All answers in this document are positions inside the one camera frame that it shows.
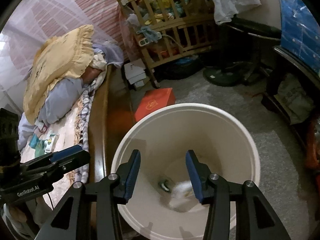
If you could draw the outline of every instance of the yellow cloth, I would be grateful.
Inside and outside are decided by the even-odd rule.
[[[23,98],[23,110],[34,124],[48,93],[64,77],[79,78],[92,61],[92,25],[52,37],[35,55]]]

